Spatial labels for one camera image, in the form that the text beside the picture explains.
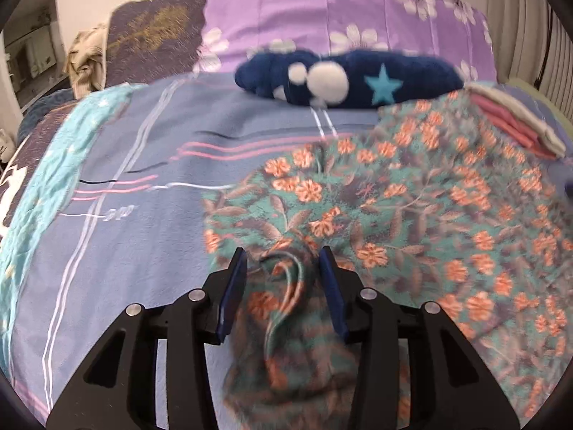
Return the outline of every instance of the turquoise fabric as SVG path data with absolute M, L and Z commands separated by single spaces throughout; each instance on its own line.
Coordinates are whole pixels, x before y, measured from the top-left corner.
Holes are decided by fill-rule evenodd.
M 78 104 L 54 136 L 14 213 L 0 248 L 0 367 L 10 377 L 10 343 L 19 293 L 42 233 L 69 201 L 102 124 L 144 85 L 120 85 Z

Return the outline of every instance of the metal screw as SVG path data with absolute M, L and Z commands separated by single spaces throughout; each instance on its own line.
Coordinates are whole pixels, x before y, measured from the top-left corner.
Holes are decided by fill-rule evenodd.
M 125 313 L 130 317 L 138 315 L 139 312 L 141 312 L 141 306 L 139 304 L 130 304 L 127 306 L 127 309 L 125 309 Z
M 428 302 L 424 305 L 424 309 L 428 314 L 437 314 L 440 312 L 440 307 L 435 302 Z
M 203 290 L 192 290 L 189 291 L 188 297 L 193 302 L 199 302 L 205 298 L 205 291 Z
M 366 300 L 376 299 L 377 295 L 378 293 L 372 288 L 364 288 L 363 290 L 360 291 L 360 297 Z

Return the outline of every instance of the white line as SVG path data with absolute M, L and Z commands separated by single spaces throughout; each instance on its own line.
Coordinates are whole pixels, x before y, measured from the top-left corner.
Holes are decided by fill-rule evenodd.
M 236 185 L 234 184 L 225 184 L 222 186 L 202 186 L 199 184 L 191 184 L 191 183 L 167 183 L 165 186 L 153 186 L 150 187 L 148 189 L 148 191 L 151 191 L 153 189 L 169 189 L 170 187 L 177 187 L 177 186 L 183 186 L 183 187 L 195 187 L 197 189 L 207 189 L 210 191 L 218 191 L 218 190 L 222 190 L 222 189 L 231 189 L 233 187 L 236 187 Z
M 96 206 L 96 203 L 93 202 L 93 204 L 91 205 L 88 212 L 91 213 L 95 206 Z M 88 223 L 89 222 L 90 222 L 90 219 L 86 218 L 84 221 L 84 226 L 81 229 L 80 239 L 78 240 L 76 248 L 75 248 L 72 256 L 69 258 L 68 263 L 66 264 L 66 268 L 64 269 L 64 274 L 62 275 L 62 281 L 61 281 L 61 284 L 59 285 L 58 295 L 56 297 L 56 308 L 54 309 L 54 313 L 52 315 L 52 320 L 50 321 L 50 326 L 48 328 L 48 340 L 46 341 L 46 347 L 44 348 L 44 353 L 42 354 L 42 373 L 44 373 L 44 394 L 46 396 L 46 406 L 48 407 L 48 412 L 50 411 L 50 397 L 49 397 L 50 393 L 48 392 L 48 382 L 50 382 L 50 389 L 52 388 L 52 386 L 51 386 L 52 380 L 51 380 L 51 378 L 48 378 L 48 376 L 51 377 L 52 374 L 48 373 L 48 371 L 47 371 L 48 364 L 46 362 L 46 355 L 48 353 L 48 348 L 50 346 L 52 328 L 54 327 L 54 322 L 56 321 L 56 312 L 59 309 L 59 304 L 60 304 L 61 299 L 62 299 L 62 293 L 64 291 L 65 281 L 66 281 L 66 278 L 68 275 L 68 271 L 69 271 L 70 267 L 72 266 L 73 259 L 76 257 L 76 254 L 79 252 L 80 247 L 81 247 L 82 243 L 84 242 L 84 238 L 85 238 L 85 234 L 87 233 L 87 230 L 88 230 Z
M 175 90 L 177 90 L 180 87 L 180 85 L 182 85 L 183 83 L 184 82 L 182 82 L 181 80 L 174 81 L 169 85 L 169 87 L 164 89 L 164 91 L 162 92 L 161 97 L 158 101 L 158 104 L 153 108 L 153 110 L 151 110 L 150 114 L 148 114 L 148 116 L 145 118 L 145 120 L 139 126 L 138 134 L 136 136 L 136 139 L 135 139 L 133 145 L 131 146 L 127 155 L 125 155 L 123 162 L 121 163 L 117 172 L 115 173 L 113 181 L 108 184 L 107 189 L 111 189 L 114 186 L 115 181 L 125 171 L 128 164 L 130 164 L 130 163 L 133 164 L 137 161 L 137 159 L 139 158 L 139 155 L 141 154 L 141 152 L 143 151 L 143 148 L 145 147 L 144 143 L 145 143 L 145 140 L 147 140 L 147 136 L 149 135 L 149 131 L 153 127 L 153 125 L 156 122 L 159 115 L 163 112 L 163 110 L 165 109 L 165 107 L 167 106 L 169 101 L 171 100 L 171 96 L 173 95 L 173 92 Z M 99 213 L 101 212 L 101 207 L 104 203 L 106 196 L 107 196 L 107 193 L 105 192 L 99 197 L 98 200 L 94 201 L 94 203 L 92 204 L 92 206 L 88 210 L 88 213 L 99 215 Z M 56 327 L 54 329 L 53 334 L 51 331 L 48 331 L 46 347 L 48 348 L 48 344 L 49 344 L 49 352 L 48 352 L 48 361 L 45 365 L 44 365 L 45 355 L 42 357 L 42 368 L 44 368 L 45 366 L 48 368 L 48 381 L 49 381 L 49 388 L 50 389 L 49 389 L 49 393 L 47 392 L 47 398 L 48 398 L 47 406 L 48 406 L 49 411 L 51 411 L 53 408 L 52 356 L 53 356 L 54 344 L 56 343 L 56 335 L 58 333 L 59 325 L 61 324 L 62 317 L 64 316 L 65 304 L 66 304 L 66 300 L 68 297 L 68 290 L 69 290 L 69 288 L 72 284 L 72 281 L 76 275 L 77 267 L 78 267 L 81 259 L 84 256 L 84 253 L 85 253 L 85 250 L 88 246 L 88 243 L 90 242 L 90 238 L 93 234 L 93 231 L 95 230 L 95 227 L 97 225 L 97 221 L 98 221 L 98 218 L 90 218 L 88 216 L 86 216 L 86 218 L 85 218 L 84 225 L 86 223 L 88 223 L 88 225 L 89 225 L 88 233 L 87 233 L 87 236 L 84 238 L 84 240 L 79 242 L 78 246 L 76 247 L 76 251 L 74 252 L 74 254 L 72 254 L 72 257 L 68 261 L 68 265 L 66 267 L 67 269 L 68 269 L 68 266 L 72 263 L 73 259 L 77 255 L 77 260 L 73 264 L 73 268 L 71 270 L 71 274 L 69 276 L 69 279 L 65 279 L 65 277 L 67 275 L 66 272 L 64 272 L 64 275 L 62 276 L 62 284 L 64 284 L 64 294 L 63 294 L 63 302 L 61 304 L 61 310 L 58 312 L 59 305 L 57 305 L 56 309 L 54 310 L 54 314 L 52 316 L 52 322 L 50 323 L 50 325 L 52 325 L 53 321 L 55 320 L 55 317 L 58 316 L 58 321 L 57 321 L 57 324 L 56 324 Z M 44 377 L 44 380 L 45 380 L 44 381 L 44 389 L 45 389 L 45 391 L 47 391 L 48 384 L 46 382 L 46 377 Z
M 316 111 L 314 111 L 313 107 L 310 108 L 310 111 L 312 111 L 312 114 L 314 115 L 314 120 L 316 121 L 316 125 L 319 127 L 320 137 L 322 137 L 324 139 L 325 135 L 324 135 L 324 131 L 322 130 L 322 125 L 320 124 L 319 116 L 316 114 Z
M 105 218 L 105 215 L 93 215 L 91 213 L 58 213 L 61 216 L 91 216 L 92 218 Z
M 328 116 L 328 113 L 326 112 L 326 110 L 322 110 L 322 112 L 324 113 L 324 117 L 326 118 L 328 126 L 330 127 L 330 130 L 332 131 L 332 135 L 338 139 L 338 133 L 337 133 L 336 129 L 334 128 L 332 121 L 330 120 L 330 116 Z

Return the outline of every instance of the green floral cloth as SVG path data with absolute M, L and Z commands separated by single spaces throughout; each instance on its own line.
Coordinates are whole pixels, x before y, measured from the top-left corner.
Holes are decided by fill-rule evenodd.
M 205 194 L 214 268 L 236 247 L 249 254 L 226 403 L 246 428 L 346 428 L 359 350 L 335 335 L 317 277 L 330 245 L 392 301 L 438 301 L 525 424 L 571 359 L 568 203 L 464 91 L 380 115 L 370 133 L 308 145 Z M 401 361 L 406 425 L 406 347 Z

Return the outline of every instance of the plush toy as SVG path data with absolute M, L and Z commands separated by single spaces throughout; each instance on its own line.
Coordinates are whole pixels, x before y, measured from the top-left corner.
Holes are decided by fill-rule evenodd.
M 258 53 L 237 68 L 235 82 L 266 99 L 317 108 L 377 108 L 463 87 L 443 60 L 371 50 L 328 57 L 305 50 Z

